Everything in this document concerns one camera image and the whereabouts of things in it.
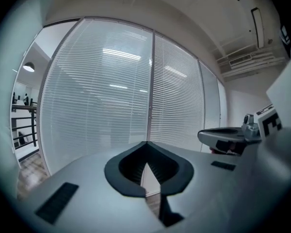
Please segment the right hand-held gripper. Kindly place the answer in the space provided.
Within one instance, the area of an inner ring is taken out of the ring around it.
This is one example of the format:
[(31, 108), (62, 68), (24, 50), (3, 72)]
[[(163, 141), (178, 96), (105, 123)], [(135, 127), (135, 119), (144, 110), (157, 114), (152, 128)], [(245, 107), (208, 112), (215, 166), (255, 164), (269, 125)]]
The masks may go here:
[(270, 135), (291, 129), (291, 60), (266, 92), (271, 104), (244, 117), (246, 142), (259, 142)]

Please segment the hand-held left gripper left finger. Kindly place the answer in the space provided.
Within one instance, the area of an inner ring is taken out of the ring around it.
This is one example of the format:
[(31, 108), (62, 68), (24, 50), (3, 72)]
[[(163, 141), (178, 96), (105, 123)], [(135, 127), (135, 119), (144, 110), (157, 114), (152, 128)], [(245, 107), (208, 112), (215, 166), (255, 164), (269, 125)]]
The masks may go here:
[(106, 180), (106, 163), (135, 147), (81, 157), (47, 178), (18, 203), (17, 211), (37, 233), (154, 233), (164, 225), (145, 198), (123, 196)]

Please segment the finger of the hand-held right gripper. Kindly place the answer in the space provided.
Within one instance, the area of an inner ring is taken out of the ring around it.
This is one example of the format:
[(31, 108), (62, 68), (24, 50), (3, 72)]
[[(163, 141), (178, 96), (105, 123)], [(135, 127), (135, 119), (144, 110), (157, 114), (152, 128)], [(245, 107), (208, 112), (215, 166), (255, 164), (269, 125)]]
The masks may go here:
[(241, 128), (223, 127), (200, 130), (199, 141), (219, 154), (242, 155), (245, 138)]

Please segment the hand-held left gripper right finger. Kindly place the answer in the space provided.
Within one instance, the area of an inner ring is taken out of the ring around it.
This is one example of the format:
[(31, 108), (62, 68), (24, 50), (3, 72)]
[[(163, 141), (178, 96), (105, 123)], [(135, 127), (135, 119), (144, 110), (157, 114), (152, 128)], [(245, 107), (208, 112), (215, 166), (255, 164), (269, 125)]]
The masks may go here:
[(177, 223), (157, 218), (149, 233), (291, 232), (291, 129), (282, 129), (240, 157), (155, 147), (191, 163), (194, 175), (182, 192), (166, 197)]

